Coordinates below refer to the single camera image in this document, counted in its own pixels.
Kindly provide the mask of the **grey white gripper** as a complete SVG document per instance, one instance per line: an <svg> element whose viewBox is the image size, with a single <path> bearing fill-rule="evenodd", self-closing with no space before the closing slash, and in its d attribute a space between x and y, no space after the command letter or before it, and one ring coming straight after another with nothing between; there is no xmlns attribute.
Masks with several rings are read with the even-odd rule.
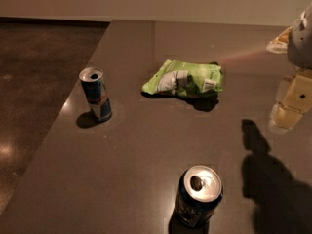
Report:
<svg viewBox="0 0 312 234"><path fill-rule="evenodd" d="M291 130L312 108L312 2L288 27L266 46L274 54L288 53L288 60L299 70L280 82L273 105L269 130L284 134Z"/></svg>

